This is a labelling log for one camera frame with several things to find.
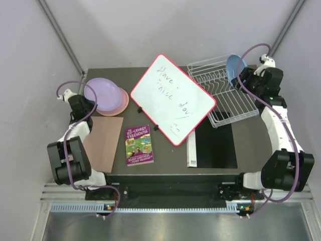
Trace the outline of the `purple plate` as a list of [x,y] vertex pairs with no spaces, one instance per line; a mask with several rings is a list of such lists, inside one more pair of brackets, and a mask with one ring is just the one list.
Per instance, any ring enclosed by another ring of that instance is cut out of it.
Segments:
[[120,88],[111,80],[106,78],[93,78],[87,82],[84,95],[88,100],[95,100],[92,90],[97,97],[97,109],[111,111],[120,106],[122,96]]

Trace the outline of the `white wire dish rack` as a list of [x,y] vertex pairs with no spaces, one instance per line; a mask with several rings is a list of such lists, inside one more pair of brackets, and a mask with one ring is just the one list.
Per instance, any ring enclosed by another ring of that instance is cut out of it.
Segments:
[[216,106],[208,114],[214,128],[259,115],[255,99],[236,90],[228,81],[228,57],[230,54],[187,65],[188,75],[216,100]]

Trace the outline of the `yellow plate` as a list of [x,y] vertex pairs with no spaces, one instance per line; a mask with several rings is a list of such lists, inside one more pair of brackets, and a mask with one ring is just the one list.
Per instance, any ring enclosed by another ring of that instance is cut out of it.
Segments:
[[128,107],[128,104],[129,104],[129,97],[128,95],[125,95],[122,97],[122,101],[116,109],[110,110],[110,111],[99,111],[99,113],[103,116],[116,116],[123,113]]

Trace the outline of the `pink plate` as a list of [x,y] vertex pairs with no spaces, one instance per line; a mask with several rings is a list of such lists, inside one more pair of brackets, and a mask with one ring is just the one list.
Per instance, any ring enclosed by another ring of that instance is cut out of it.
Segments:
[[110,111],[102,111],[102,110],[97,109],[97,112],[99,114],[101,114],[103,116],[116,116],[116,115],[122,113],[127,108],[128,104],[129,104],[129,96],[124,89],[122,89],[122,88],[119,88],[119,89],[121,92],[121,103],[120,103],[119,107],[117,107],[114,110],[110,110]]

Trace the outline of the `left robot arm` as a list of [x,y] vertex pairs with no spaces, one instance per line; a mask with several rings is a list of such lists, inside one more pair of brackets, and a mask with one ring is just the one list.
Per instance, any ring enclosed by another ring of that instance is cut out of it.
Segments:
[[58,141],[47,145],[54,181],[58,185],[74,185],[77,189],[96,189],[101,198],[110,198],[114,188],[106,182],[102,172],[91,167],[83,144],[93,128],[91,113],[95,102],[69,89],[58,98],[70,105],[71,113],[68,130]]

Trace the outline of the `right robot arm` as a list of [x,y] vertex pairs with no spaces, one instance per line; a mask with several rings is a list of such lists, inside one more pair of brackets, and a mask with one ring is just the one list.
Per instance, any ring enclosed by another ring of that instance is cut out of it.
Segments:
[[237,197],[247,198],[253,190],[278,189],[301,192],[314,165],[312,154],[299,145],[287,117],[287,104],[279,95],[283,71],[275,67],[260,70],[237,67],[232,83],[249,95],[255,96],[255,106],[268,131],[272,155],[262,170],[240,174],[235,184]]

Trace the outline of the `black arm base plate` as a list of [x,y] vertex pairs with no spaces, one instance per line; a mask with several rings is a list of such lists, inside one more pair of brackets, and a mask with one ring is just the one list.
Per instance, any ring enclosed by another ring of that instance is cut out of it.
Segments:
[[255,190],[244,189],[236,175],[105,175],[118,188],[122,200],[151,197],[209,197],[214,200],[262,200]]

